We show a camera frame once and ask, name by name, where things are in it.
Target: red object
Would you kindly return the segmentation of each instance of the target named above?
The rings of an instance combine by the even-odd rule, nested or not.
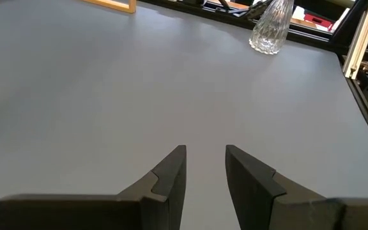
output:
[[[322,19],[322,18],[319,18],[317,16],[313,16],[313,15],[310,15],[310,14],[305,14],[305,17],[304,19],[308,22],[313,22],[315,23],[316,25],[320,25],[320,26],[324,26],[326,27],[329,31],[332,29],[333,27],[333,23],[332,22],[329,22],[325,19]]]

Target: metal frame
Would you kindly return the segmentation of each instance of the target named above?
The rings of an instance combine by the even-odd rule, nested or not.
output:
[[[363,12],[353,41],[351,42],[348,58],[343,66],[343,74],[347,78],[356,79],[360,63],[368,44],[368,9]]]
[[[330,38],[331,43],[348,46],[353,39],[360,18],[368,7],[368,0],[356,0],[346,17]]]

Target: gray table surface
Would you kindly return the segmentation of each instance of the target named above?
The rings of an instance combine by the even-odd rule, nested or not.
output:
[[[327,196],[368,197],[368,126],[335,54],[139,3],[0,1],[0,197],[117,194],[186,144],[181,229],[239,229],[226,144]]]

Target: glass vase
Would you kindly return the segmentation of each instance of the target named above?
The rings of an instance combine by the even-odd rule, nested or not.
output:
[[[294,0],[273,0],[255,25],[249,44],[264,54],[277,54],[285,43]]]

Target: wooden frame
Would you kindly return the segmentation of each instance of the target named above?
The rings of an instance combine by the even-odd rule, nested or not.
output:
[[[127,13],[134,13],[136,0],[128,0],[128,4],[119,3],[117,1],[112,0],[83,0],[89,3],[98,4],[100,6],[109,7],[115,10],[120,10]]]

